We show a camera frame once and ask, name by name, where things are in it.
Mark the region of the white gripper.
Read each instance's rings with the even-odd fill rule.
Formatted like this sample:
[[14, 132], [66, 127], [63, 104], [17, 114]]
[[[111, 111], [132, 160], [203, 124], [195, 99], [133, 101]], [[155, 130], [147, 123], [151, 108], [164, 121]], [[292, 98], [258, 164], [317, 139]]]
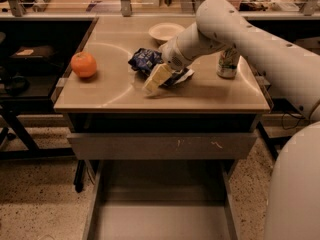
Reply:
[[142, 90], [147, 94], [154, 93], [160, 85], [165, 83], [173, 74], [173, 70], [181, 71], [191, 65], [192, 44], [183, 39], [171, 39], [159, 47], [163, 64], [158, 64], [152, 70]]

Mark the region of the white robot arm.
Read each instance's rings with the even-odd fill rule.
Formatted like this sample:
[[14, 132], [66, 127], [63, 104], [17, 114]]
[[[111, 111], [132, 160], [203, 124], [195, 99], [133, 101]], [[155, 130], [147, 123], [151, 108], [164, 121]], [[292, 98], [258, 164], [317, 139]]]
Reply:
[[236, 49], [313, 123], [293, 135], [273, 168], [264, 240], [320, 240], [320, 56], [247, 22], [226, 0], [206, 0], [195, 22], [160, 47], [152, 93], [200, 56]]

